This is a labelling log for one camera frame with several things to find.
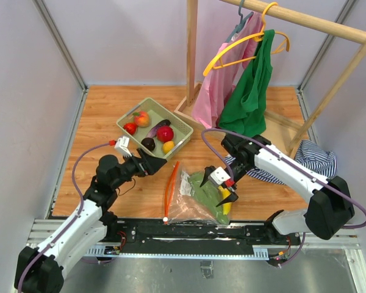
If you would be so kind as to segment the fake peach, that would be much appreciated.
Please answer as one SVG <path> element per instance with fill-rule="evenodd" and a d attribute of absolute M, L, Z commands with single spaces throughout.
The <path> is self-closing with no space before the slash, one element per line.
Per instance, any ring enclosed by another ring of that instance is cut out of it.
<path fill-rule="evenodd" d="M 133 113 L 134 123 L 141 128 L 146 128 L 150 125 L 150 116 L 145 111 Z"/>

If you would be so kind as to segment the fake yellow orange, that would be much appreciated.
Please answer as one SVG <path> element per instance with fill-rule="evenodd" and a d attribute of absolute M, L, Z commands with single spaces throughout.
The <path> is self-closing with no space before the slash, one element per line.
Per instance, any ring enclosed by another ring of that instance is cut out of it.
<path fill-rule="evenodd" d="M 168 154 L 174 147 L 175 147 L 175 144 L 172 140 L 167 141 L 163 144 L 162 151 L 164 154 Z"/>

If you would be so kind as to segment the fake strawberry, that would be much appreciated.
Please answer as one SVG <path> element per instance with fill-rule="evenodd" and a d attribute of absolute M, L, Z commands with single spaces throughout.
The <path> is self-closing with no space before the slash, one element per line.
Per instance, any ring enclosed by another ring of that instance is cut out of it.
<path fill-rule="evenodd" d="M 135 123 L 126 123 L 123 126 L 123 129 L 132 136 L 137 132 L 137 128 L 138 126 Z"/>

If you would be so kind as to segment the fake dark purple plum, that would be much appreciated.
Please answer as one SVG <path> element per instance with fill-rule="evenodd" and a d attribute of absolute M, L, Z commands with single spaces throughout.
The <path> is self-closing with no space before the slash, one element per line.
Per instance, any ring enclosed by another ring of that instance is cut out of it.
<path fill-rule="evenodd" d="M 141 141 L 141 144 L 149 151 L 154 151 L 156 148 L 156 143 L 152 137 L 145 137 Z"/>

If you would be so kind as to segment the fake red apple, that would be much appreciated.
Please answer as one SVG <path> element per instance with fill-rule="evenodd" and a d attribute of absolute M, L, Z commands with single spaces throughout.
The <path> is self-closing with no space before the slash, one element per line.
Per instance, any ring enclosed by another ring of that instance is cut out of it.
<path fill-rule="evenodd" d="M 174 131 L 169 126 L 161 126 L 156 132 L 157 139 L 162 142 L 166 143 L 172 141 L 174 138 Z"/>

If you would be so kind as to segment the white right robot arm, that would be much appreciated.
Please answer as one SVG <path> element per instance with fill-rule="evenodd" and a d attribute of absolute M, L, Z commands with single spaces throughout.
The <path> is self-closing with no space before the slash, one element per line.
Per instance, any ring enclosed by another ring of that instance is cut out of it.
<path fill-rule="evenodd" d="M 221 206 L 238 199 L 237 182 L 254 168 L 274 175 L 308 204 L 306 209 L 282 209 L 271 215 L 264 224 L 264 236 L 269 243 L 278 244 L 292 233 L 313 233 L 329 240 L 354 217 L 349 188 L 341 177 L 328 178 L 303 167 L 262 136 L 244 138 L 229 132 L 221 144 L 234 161 L 225 168 L 206 167 L 202 181 L 226 191 Z"/>

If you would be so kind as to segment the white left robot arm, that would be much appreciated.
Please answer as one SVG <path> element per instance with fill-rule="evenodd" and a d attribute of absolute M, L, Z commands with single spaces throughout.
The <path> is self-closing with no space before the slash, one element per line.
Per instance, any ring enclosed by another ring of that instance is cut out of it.
<path fill-rule="evenodd" d="M 103 156 L 90 187 L 73 213 L 35 248 L 25 247 L 18 256 L 14 287 L 18 292 L 60 292 L 66 277 L 88 249 L 118 235 L 117 217 L 109 209 L 117 189 L 133 177 L 158 172 L 167 160 L 138 150 L 123 163 L 112 154 Z"/>

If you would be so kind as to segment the fake purple eggplant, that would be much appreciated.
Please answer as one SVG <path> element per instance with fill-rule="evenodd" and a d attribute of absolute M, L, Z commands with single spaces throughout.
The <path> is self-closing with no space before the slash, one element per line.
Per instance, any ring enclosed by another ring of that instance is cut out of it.
<path fill-rule="evenodd" d="M 171 125 L 171 121 L 169 121 L 168 119 L 164 119 L 160 122 L 158 122 L 158 124 L 156 124 L 153 128 L 150 129 L 150 131 L 148 132 L 148 134 L 146 135 L 146 137 L 152 137 L 154 138 L 157 135 L 157 130 L 163 126 L 169 126 Z"/>

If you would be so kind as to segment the fake green leafy vegetable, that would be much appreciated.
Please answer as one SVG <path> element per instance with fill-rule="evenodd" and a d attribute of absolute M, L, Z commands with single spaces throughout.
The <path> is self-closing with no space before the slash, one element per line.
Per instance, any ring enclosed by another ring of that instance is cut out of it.
<path fill-rule="evenodd" d="M 189 176 L 188 182 L 192 188 L 190 194 L 199 206 L 206 211 L 208 221 L 213 221 L 220 225 L 227 225 L 229 223 L 229 216 L 223 214 L 221 206 L 217 207 L 217 204 L 222 199 L 221 193 L 210 181 L 200 187 L 199 185 L 203 177 L 203 172 L 194 172 Z"/>

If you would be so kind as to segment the clear zip top bag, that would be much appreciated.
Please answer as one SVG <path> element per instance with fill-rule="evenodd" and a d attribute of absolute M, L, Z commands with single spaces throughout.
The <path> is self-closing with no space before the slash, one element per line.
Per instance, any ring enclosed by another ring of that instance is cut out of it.
<path fill-rule="evenodd" d="M 179 162 L 174 165 L 163 196 L 164 224 L 189 220 L 229 224 L 230 207 L 217 206 L 223 196 L 209 181 L 200 186 L 203 176 L 203 172 L 188 174 Z"/>

